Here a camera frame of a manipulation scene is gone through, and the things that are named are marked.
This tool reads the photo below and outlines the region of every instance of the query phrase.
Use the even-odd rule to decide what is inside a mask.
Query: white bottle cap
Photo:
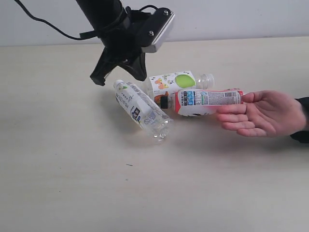
[[[203,89],[210,89],[214,86],[214,76],[209,74],[202,74],[201,79],[203,79]]]
[[[122,82],[124,82],[124,81],[123,81],[123,80],[116,80],[116,81],[114,82],[114,88],[116,88],[117,85],[119,85],[119,84],[122,83]]]

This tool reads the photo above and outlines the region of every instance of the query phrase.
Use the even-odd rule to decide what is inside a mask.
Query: human hand
[[[220,106],[216,117],[226,130],[246,137],[276,137],[305,130],[302,105],[287,94],[259,91],[243,96],[245,104]]]

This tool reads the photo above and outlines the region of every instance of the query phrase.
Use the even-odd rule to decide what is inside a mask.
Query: black sleeve
[[[309,97],[296,100],[302,104],[305,113],[307,116],[309,116]],[[309,131],[299,131],[295,134],[292,134],[291,138],[299,141],[302,144],[309,144]]]

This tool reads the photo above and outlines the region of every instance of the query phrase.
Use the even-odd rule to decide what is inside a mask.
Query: clear plastic bottle
[[[238,88],[224,91],[182,89],[168,97],[161,97],[162,109],[173,109],[182,116],[211,115],[220,105],[243,104],[243,91]]]
[[[147,77],[141,88],[156,104],[160,105],[161,97],[174,94],[183,88],[210,89],[213,86],[212,74],[194,77],[191,71],[184,71]]]
[[[173,124],[173,120],[165,114],[138,86],[131,82],[117,80],[114,83],[116,99],[147,134],[161,142]]]

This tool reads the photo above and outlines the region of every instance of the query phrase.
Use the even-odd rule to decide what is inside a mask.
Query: bottle label
[[[131,82],[122,83],[116,90],[116,99],[131,118],[143,125],[156,123],[160,118],[168,119],[160,107],[158,107],[144,92]]]
[[[175,111],[183,116],[215,113],[220,105],[243,104],[243,92],[238,89],[224,91],[182,90],[176,94]]]
[[[154,101],[160,104],[161,97],[174,94],[183,88],[196,88],[196,81],[190,71],[175,72],[150,77]]]

